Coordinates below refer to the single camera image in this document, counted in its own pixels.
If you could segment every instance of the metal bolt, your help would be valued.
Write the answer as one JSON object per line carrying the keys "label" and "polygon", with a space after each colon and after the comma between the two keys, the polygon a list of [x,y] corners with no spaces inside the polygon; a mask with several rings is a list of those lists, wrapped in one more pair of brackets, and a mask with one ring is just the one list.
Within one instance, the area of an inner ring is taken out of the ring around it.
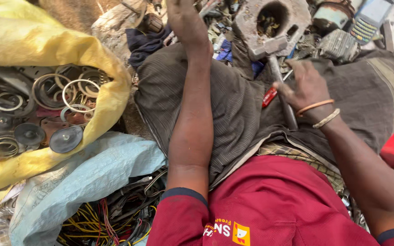
{"label": "metal bolt", "polygon": [[28,138],[32,138],[32,137],[34,137],[35,135],[36,135],[36,134],[35,134],[33,131],[28,131],[28,132],[25,133],[25,136],[28,137]]}
{"label": "metal bolt", "polygon": [[1,117],[0,118],[0,123],[4,124],[7,123],[8,119],[6,117]]}

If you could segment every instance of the dark blue cloth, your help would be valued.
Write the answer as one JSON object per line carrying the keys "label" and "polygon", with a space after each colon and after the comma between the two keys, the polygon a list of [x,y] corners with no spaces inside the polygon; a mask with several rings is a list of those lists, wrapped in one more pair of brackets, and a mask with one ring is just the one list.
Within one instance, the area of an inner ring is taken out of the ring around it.
{"label": "dark blue cloth", "polygon": [[171,33],[169,25],[159,33],[148,31],[143,33],[138,29],[126,29],[127,45],[131,52],[129,63],[136,69],[145,61],[149,55],[164,46],[163,42]]}
{"label": "dark blue cloth", "polygon": [[220,47],[220,54],[217,56],[216,60],[228,60],[232,62],[232,43],[226,39],[223,41]]}
{"label": "dark blue cloth", "polygon": [[252,70],[253,70],[253,78],[256,79],[256,77],[262,72],[264,69],[264,64],[262,64],[260,61],[256,62],[250,62],[252,64]]}

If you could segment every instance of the keypad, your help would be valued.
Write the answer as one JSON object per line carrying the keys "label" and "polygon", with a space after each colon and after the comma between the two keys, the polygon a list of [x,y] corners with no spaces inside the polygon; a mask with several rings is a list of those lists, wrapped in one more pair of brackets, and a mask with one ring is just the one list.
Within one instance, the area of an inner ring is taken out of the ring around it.
{"label": "keypad", "polygon": [[350,34],[358,40],[362,40],[363,42],[368,43],[375,35],[376,30],[377,28],[375,26],[370,25],[361,19],[358,19],[357,23],[352,28]]}

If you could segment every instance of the forearm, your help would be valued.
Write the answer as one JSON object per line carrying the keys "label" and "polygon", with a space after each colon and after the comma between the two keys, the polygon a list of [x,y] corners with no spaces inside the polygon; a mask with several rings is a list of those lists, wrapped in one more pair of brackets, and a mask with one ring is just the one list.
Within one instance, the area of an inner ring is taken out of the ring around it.
{"label": "forearm", "polygon": [[190,188],[206,199],[214,140],[210,66],[206,53],[188,54],[182,105],[168,149],[167,182],[167,189]]}
{"label": "forearm", "polygon": [[394,228],[394,171],[338,115],[321,128],[374,235]]}

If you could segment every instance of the orange bracelet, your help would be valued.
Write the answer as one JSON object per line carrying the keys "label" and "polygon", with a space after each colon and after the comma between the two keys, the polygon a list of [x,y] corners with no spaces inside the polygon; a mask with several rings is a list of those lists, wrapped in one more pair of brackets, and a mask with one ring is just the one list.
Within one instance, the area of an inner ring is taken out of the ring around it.
{"label": "orange bracelet", "polygon": [[296,112],[296,116],[297,117],[302,117],[303,116],[302,113],[305,112],[308,109],[316,108],[318,106],[325,105],[325,104],[328,104],[328,103],[333,103],[333,102],[335,102],[334,99],[329,99],[329,100],[321,101],[319,103],[311,104],[308,107],[305,107],[305,108],[300,109],[299,111],[297,111]]}

